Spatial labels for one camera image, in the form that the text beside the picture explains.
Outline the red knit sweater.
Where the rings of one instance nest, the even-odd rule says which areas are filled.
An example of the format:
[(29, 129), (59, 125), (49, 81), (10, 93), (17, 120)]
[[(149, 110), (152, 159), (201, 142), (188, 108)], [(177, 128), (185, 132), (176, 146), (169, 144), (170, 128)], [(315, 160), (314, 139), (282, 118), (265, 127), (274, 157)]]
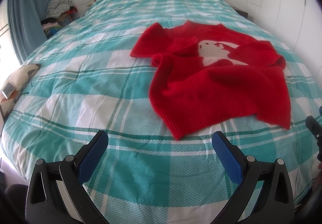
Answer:
[(174, 139), (246, 116), (290, 128), (286, 62), (269, 41), (224, 25), (154, 23), (130, 55), (156, 68), (150, 102)]

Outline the pile of clothes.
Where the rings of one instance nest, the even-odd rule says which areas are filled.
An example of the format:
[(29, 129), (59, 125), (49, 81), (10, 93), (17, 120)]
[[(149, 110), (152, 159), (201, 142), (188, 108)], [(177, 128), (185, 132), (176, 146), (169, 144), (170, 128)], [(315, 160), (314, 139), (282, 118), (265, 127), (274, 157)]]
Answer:
[(46, 9), (46, 15), (41, 20), (42, 29), (49, 39), (73, 21), (77, 8), (72, 0), (51, 0)]

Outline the white wardrobe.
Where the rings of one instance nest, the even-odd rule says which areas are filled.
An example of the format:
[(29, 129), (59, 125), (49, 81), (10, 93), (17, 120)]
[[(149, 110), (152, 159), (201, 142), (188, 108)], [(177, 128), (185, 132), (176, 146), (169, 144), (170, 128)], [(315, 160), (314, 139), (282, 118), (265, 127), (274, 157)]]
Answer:
[(247, 0), (251, 20), (294, 51), (311, 74), (321, 74), (321, 8), (316, 0)]

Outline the silver phone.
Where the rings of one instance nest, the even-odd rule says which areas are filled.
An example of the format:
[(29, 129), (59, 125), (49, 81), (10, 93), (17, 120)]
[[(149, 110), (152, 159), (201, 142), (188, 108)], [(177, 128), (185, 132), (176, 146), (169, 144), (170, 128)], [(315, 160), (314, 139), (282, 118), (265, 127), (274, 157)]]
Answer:
[(2, 94), (6, 99), (9, 99), (12, 93), (15, 92), (15, 90), (16, 87), (12, 83), (8, 82), (2, 88)]

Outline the dark bedside table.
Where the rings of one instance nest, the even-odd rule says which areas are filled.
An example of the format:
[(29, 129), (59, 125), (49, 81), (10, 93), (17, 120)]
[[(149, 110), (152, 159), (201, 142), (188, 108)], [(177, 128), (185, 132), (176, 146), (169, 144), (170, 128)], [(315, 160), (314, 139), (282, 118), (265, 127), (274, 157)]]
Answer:
[(240, 10), (236, 7), (233, 7), (234, 11), (237, 12), (240, 16), (242, 16), (243, 18), (248, 19), (248, 13), (246, 11)]

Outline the patterned beige pillow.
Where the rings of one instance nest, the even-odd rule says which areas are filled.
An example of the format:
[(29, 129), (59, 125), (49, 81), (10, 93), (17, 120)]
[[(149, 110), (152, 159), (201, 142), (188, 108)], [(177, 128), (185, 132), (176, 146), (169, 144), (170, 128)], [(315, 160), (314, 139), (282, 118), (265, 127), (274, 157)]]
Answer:
[(22, 91), (38, 72), (40, 67), (41, 65), (38, 63), (23, 65), (6, 79), (3, 87), (6, 83), (10, 82), (16, 87), (16, 90), (12, 93), (9, 99), (6, 99), (2, 94), (3, 87), (1, 88), (1, 116), (3, 121), (7, 119), (10, 112), (13, 110), (15, 103), (22, 94)]

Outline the teal plaid bed cover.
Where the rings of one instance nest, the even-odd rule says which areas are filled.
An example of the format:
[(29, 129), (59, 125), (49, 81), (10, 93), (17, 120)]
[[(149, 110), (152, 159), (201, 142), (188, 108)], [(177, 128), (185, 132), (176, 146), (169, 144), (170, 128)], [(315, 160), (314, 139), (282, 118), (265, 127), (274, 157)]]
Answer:
[[(287, 63), (289, 130), (244, 117), (173, 139), (149, 101), (155, 68), (130, 51), (152, 23), (187, 20), (272, 43)], [(223, 0), (99, 0), (27, 62), (41, 68), (4, 125), (5, 155), (30, 179), (37, 159), (60, 161), (105, 130), (109, 145), (85, 189), (110, 223), (210, 223), (236, 189), (212, 148), (215, 131), (258, 160), (283, 159), (296, 202), (318, 174), (318, 147), (304, 121), (321, 120), (321, 89), (289, 47)]]

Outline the blue curtain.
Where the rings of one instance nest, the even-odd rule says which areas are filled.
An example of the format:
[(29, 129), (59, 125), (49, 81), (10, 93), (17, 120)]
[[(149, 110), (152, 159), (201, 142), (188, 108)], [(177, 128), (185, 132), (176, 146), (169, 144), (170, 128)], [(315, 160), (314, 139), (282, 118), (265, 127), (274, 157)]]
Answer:
[(41, 21), (52, 0), (7, 0), (8, 24), (19, 63), (47, 41)]

